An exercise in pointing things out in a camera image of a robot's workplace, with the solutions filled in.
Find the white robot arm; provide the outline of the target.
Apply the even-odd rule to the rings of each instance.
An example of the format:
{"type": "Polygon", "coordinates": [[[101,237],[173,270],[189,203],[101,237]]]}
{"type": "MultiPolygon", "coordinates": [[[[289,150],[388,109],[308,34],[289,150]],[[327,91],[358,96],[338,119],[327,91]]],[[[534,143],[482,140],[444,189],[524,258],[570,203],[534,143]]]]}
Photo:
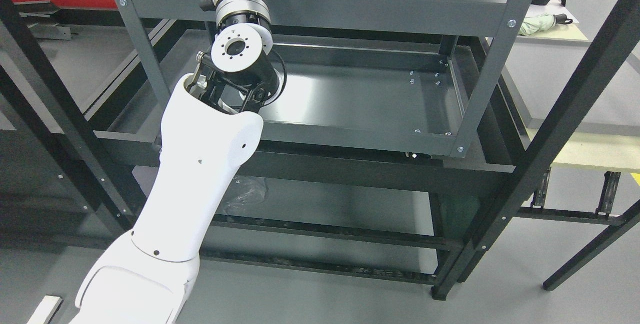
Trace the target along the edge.
{"type": "Polygon", "coordinates": [[[287,80],[269,60],[265,0],[208,0],[217,34],[197,55],[161,120],[160,166],[134,226],[83,280],[73,324],[173,324],[194,289],[215,212],[262,135],[263,106],[287,80]]]}

